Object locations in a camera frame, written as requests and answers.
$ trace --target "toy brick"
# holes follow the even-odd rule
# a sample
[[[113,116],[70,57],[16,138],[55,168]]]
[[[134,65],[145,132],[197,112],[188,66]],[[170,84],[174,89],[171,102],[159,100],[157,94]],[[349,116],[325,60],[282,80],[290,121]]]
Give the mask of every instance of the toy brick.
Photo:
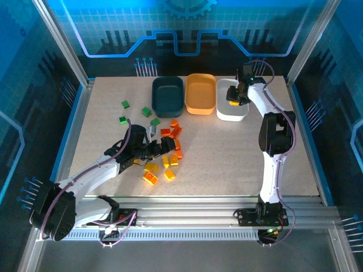
[[[179,163],[178,163],[178,156],[177,156],[177,154],[170,155],[170,165],[171,166],[176,166],[178,164]]]
[[[178,126],[178,125],[179,125],[179,122],[178,122],[176,119],[171,120],[170,126],[171,126],[172,128],[175,128],[175,127],[176,127],[176,126]]]
[[[164,167],[165,168],[168,168],[169,167],[169,160],[168,160],[168,156],[167,155],[164,155],[163,156],[163,164],[164,164]]]
[[[167,170],[165,171],[164,176],[166,177],[166,179],[167,179],[168,181],[171,181],[171,180],[173,180],[173,179],[175,178],[174,173],[173,173],[173,172],[172,172],[172,170],[170,170],[170,169],[167,169]]]
[[[154,186],[155,183],[157,183],[158,181],[158,178],[153,174],[153,173],[150,173],[150,172],[146,172],[142,178],[144,180],[146,180],[150,185]]]
[[[170,129],[160,129],[160,132],[161,132],[161,137],[167,137],[171,133]]]
[[[148,172],[158,172],[159,171],[159,165],[156,163],[147,163],[144,167],[144,170]]]
[[[130,108],[130,104],[127,102],[127,100],[121,102],[121,104],[124,107],[124,109]]]
[[[122,125],[127,124],[127,119],[126,119],[126,117],[125,117],[125,116],[121,116],[121,117],[119,118],[119,120],[120,120],[120,123],[121,123]]]
[[[144,107],[141,112],[145,115],[145,117],[149,117],[151,115],[151,110],[148,107]]]
[[[176,152],[176,156],[178,157],[178,159],[179,159],[179,160],[181,160],[181,159],[183,158],[183,153],[182,153],[182,151],[181,151],[181,150],[178,150],[178,151]]]
[[[159,120],[159,119],[157,119],[157,118],[152,119],[152,120],[150,121],[150,124],[151,124],[151,125],[153,125],[153,126],[157,126],[157,125],[159,125],[159,124],[160,124],[160,120]]]
[[[180,142],[179,142],[179,140],[178,139],[174,139],[174,142],[175,142],[175,148],[174,148],[174,150],[180,150]]]
[[[170,137],[176,139],[181,132],[182,132],[182,127],[176,126],[175,129],[170,134]]]

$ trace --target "orange block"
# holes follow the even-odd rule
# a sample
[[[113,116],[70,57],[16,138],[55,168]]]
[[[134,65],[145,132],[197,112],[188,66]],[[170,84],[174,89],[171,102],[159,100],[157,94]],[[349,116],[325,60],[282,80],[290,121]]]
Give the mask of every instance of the orange block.
[[[178,157],[178,159],[179,159],[179,160],[181,160],[181,159],[183,158],[183,153],[182,153],[182,151],[181,151],[181,150],[178,150],[178,151],[176,152],[176,156]]]
[[[170,155],[170,165],[171,166],[176,166],[178,164],[179,163],[178,163],[178,156],[177,156],[177,154]]]
[[[174,139],[174,142],[175,142],[175,148],[174,150],[180,150],[180,142],[178,139]]]
[[[171,120],[170,126],[171,126],[172,128],[175,128],[175,127],[176,127],[176,126],[178,126],[178,125],[179,125],[179,122],[178,122],[176,119]]]
[[[175,129],[170,134],[170,137],[176,139],[181,132],[182,132],[182,127],[176,126]]]
[[[158,181],[158,178],[153,173],[150,173],[148,171],[146,171],[145,175],[143,175],[142,178],[150,183],[152,186],[154,186],[155,183],[157,183]]]
[[[167,137],[170,135],[170,129],[160,129],[161,137]]]

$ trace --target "white tabletop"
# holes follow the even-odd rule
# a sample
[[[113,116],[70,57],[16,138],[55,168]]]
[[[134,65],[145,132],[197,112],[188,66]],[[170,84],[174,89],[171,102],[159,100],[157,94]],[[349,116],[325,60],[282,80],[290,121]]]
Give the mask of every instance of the white tabletop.
[[[149,118],[141,109],[151,109],[151,85],[153,77],[109,77],[96,78],[85,120],[79,136],[70,174],[82,170],[95,162],[115,142],[124,138],[127,125],[119,123],[125,115],[133,124],[147,127],[155,113]],[[282,76],[275,77],[269,85],[275,99],[286,110],[292,105]],[[127,100],[130,108],[124,109],[121,102]],[[184,158],[179,165],[171,167],[176,178],[166,182],[161,158],[154,162],[160,165],[159,181],[155,186],[142,179],[143,167],[134,165],[117,177],[105,182],[91,195],[109,196],[217,196],[257,195],[263,180],[263,155],[258,145],[262,118],[257,108],[250,104],[250,112],[241,122],[218,119],[216,110],[209,116],[192,115],[184,109],[177,118],[183,131],[178,137]],[[157,126],[169,128],[171,119],[161,119]],[[313,173],[306,155],[298,126],[296,149],[288,156],[281,187],[282,194],[318,195]]]

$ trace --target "enclosure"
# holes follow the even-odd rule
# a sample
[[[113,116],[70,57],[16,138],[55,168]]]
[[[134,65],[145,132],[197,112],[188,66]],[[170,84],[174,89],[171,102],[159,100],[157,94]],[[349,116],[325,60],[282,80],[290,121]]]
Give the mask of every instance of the enclosure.
[[[3,271],[363,269],[362,1],[1,4],[0,247],[9,252],[0,259]],[[263,183],[258,108],[250,103],[243,120],[224,121],[218,95],[211,114],[198,115],[186,93],[192,74],[211,75],[215,91],[254,60],[271,64],[269,91],[296,114],[297,144],[280,190],[297,224],[271,249],[249,239],[257,230],[233,216],[255,206]],[[256,77],[273,78],[263,63],[252,68]],[[183,158],[170,167],[175,179],[167,182],[161,170],[151,186],[134,165],[87,195],[138,210],[136,226],[112,249],[101,250],[99,228],[38,241],[29,223],[32,182],[60,182],[96,162],[124,138],[121,116],[147,127],[158,117],[153,82],[163,76],[181,79],[187,105],[183,96],[175,118]],[[144,107],[153,110],[150,117]],[[172,118],[159,120],[158,139]],[[161,157],[153,162],[163,168]]]

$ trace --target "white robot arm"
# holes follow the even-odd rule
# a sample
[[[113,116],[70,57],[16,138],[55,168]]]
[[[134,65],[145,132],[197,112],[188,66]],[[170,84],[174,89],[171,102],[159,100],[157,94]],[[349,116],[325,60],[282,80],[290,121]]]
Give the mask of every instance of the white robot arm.
[[[279,114],[279,111],[274,107],[266,98],[263,88],[265,84],[264,83],[257,83],[252,86],[249,86],[248,88],[248,98],[256,105],[257,109],[259,110],[262,118],[267,113],[275,113]],[[280,109],[283,111],[285,110],[283,107],[281,107],[277,101],[273,98],[271,93],[266,88],[265,90],[266,94],[272,99]],[[277,190],[280,191],[281,186],[281,179],[282,179],[282,173],[284,170],[284,164],[286,160],[286,156],[281,158],[280,161],[280,170],[278,177],[277,175],[277,163],[279,160],[280,154],[276,154],[273,156],[270,156],[266,151],[263,152],[263,158],[264,158],[264,172],[263,172],[263,183],[262,188],[260,192],[260,197],[264,202],[269,203],[278,203],[279,199],[277,196]]]
[[[280,186],[286,155],[294,143],[294,112],[286,111],[272,97],[263,78],[255,78],[251,65],[244,65],[237,70],[237,86],[230,86],[226,99],[233,106],[240,106],[251,101],[256,105],[263,121],[259,134],[259,146],[264,156],[263,184],[255,211],[239,210],[240,226],[274,226],[286,217],[282,207]]]
[[[161,143],[151,141],[155,126],[145,129],[129,125],[125,138],[109,148],[94,164],[58,184],[48,181],[39,187],[29,221],[40,229],[42,235],[59,241],[75,226],[94,221],[112,224],[123,216],[119,213],[119,204],[110,197],[83,198],[133,165],[135,159],[148,161],[175,148],[170,137],[161,138]]]

